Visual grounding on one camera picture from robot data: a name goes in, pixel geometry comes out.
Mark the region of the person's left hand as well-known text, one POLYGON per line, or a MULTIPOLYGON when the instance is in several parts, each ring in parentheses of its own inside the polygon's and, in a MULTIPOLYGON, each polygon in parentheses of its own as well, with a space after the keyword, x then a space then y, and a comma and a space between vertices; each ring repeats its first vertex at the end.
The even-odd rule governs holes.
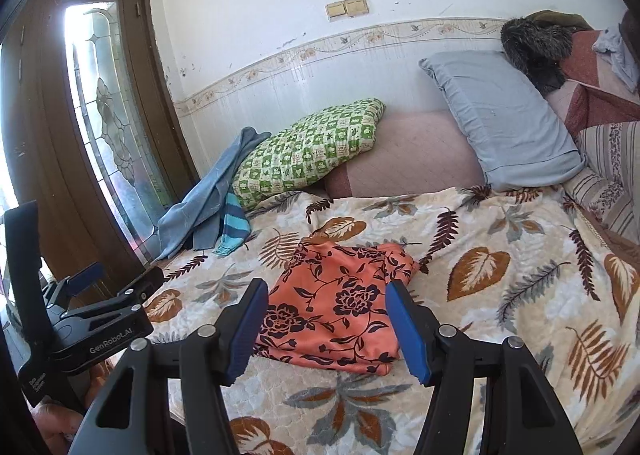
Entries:
MULTIPOLYGON (((90 385, 85 395, 85 407, 91 405, 112 370, 113 364, 110 361, 103 361, 90 369, 90 385)), ((50 453, 67 454, 70 439, 78 431, 84 415, 53 402, 41 402, 36 407, 29 406, 29 412, 50 453)))

